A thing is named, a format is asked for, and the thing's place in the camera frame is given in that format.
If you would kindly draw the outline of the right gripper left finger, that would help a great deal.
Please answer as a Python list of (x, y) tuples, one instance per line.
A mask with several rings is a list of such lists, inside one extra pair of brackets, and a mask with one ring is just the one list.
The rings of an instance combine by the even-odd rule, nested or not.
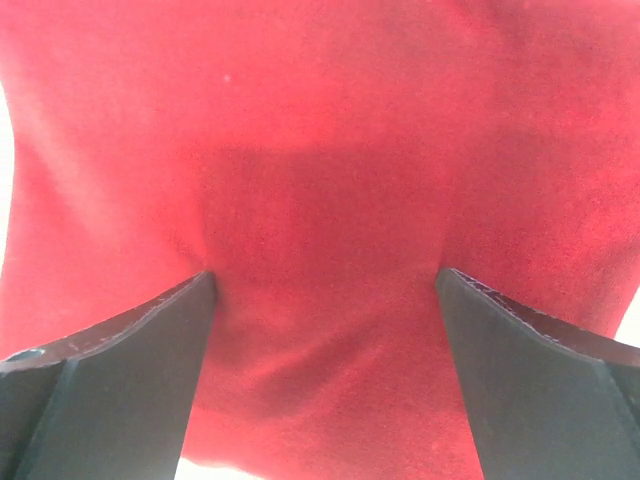
[(1, 364), (5, 479), (174, 477), (214, 316), (200, 273)]

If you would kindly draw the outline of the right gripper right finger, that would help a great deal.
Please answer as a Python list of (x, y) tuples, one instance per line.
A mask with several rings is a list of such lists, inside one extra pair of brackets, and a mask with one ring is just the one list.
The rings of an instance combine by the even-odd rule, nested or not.
[(638, 478), (638, 348), (456, 269), (436, 289), (485, 478)]

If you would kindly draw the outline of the dark red t shirt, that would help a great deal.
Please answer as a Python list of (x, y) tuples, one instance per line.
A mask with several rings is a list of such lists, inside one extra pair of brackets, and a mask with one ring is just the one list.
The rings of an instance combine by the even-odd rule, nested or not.
[(5, 1), (1, 351), (202, 270), (184, 453), (478, 479), (444, 267), (611, 336), (639, 285), (635, 1)]

